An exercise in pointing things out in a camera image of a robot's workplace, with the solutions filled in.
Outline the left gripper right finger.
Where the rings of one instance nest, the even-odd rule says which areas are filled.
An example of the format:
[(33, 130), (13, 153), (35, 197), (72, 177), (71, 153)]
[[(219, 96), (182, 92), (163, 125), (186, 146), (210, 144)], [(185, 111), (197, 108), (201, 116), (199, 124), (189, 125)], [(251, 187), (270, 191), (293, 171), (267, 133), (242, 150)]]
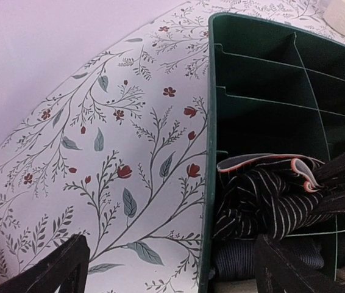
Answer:
[(265, 234), (254, 245), (258, 292), (345, 292), (345, 287), (317, 272)]

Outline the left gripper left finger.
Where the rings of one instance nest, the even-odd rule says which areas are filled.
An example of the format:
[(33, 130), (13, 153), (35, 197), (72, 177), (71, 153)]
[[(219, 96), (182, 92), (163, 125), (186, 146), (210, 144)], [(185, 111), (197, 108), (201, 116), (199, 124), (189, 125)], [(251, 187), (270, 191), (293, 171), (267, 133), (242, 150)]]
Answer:
[(0, 293), (84, 292), (89, 257), (87, 238), (73, 234), (36, 265), (0, 284)]

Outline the green divided storage box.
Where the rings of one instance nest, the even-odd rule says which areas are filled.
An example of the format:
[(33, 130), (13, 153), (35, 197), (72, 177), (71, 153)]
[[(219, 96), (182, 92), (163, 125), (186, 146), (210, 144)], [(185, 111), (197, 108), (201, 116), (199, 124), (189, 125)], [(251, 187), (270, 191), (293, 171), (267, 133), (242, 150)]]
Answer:
[[(209, 19), (209, 50), (199, 290), (257, 291), (255, 274), (253, 279), (240, 281), (209, 279), (213, 249), (225, 242), (213, 238), (221, 186), (216, 165), (244, 154), (301, 154), (324, 164), (343, 154), (345, 45), (278, 22), (217, 13)], [(256, 241), (257, 237), (232, 240)], [(338, 283), (336, 270), (345, 266), (345, 214), (335, 214), (284, 238), (288, 237), (310, 237), (320, 244), (324, 267), (312, 269)]]

